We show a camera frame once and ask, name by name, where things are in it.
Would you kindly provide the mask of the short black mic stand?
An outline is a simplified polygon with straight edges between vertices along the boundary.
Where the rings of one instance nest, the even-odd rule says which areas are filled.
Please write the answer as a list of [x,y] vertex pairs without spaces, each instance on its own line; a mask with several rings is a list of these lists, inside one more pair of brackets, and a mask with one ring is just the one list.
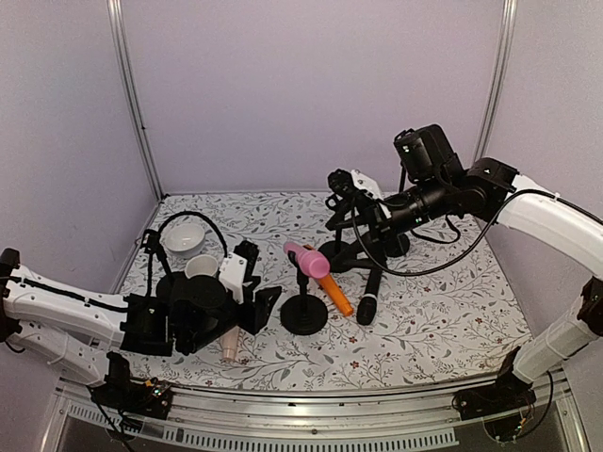
[[281,325],[295,335],[312,335],[321,331],[328,320],[328,309],[318,297],[308,293],[309,277],[297,271],[300,293],[289,298],[281,307]]

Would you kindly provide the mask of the pink microphone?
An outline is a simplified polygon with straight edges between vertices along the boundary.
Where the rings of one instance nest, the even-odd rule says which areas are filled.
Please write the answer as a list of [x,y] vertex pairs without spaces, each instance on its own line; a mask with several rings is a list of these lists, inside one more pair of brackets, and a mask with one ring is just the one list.
[[307,249],[294,242],[285,242],[283,249],[285,254],[294,253],[295,263],[306,276],[322,279],[330,273],[329,260],[319,251]]

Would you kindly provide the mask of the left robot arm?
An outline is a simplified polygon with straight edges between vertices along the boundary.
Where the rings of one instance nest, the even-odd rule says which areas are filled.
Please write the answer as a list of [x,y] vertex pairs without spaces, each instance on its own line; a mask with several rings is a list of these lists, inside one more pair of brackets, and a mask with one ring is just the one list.
[[1,340],[40,353],[68,379],[89,387],[130,380],[131,352],[188,356],[235,327],[257,334],[282,294],[258,288],[253,267],[231,253],[217,276],[165,276],[153,295],[90,292],[33,272],[20,253],[1,253]]

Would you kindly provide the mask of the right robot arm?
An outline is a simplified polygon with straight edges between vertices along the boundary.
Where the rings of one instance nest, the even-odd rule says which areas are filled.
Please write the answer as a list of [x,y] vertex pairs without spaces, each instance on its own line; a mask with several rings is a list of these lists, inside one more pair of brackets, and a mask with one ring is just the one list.
[[371,268],[393,274],[377,250],[419,226],[445,216],[482,221],[480,239],[499,228],[535,240],[589,271],[590,278],[570,307],[546,329],[510,352],[497,384],[529,387],[602,336],[602,221],[540,186],[520,170],[486,157],[464,168],[437,124],[407,129],[393,139],[410,183],[391,196],[358,170],[328,176],[333,216],[327,227],[357,231],[354,241],[331,259],[341,271]]

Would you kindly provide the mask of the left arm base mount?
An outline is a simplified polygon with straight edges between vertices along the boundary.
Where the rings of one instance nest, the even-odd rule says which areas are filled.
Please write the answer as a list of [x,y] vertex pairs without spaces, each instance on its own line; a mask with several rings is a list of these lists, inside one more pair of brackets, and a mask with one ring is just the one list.
[[171,385],[158,378],[136,382],[131,379],[129,362],[109,351],[108,373],[100,386],[91,387],[91,400],[121,413],[133,413],[166,420],[171,410]]

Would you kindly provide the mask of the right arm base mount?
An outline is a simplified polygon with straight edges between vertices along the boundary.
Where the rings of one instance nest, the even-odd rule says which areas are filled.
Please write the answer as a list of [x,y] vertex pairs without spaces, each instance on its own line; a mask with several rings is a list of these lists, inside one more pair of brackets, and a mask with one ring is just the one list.
[[462,420],[528,407],[536,402],[532,382],[524,382],[511,363],[503,364],[494,382],[457,391],[451,407]]

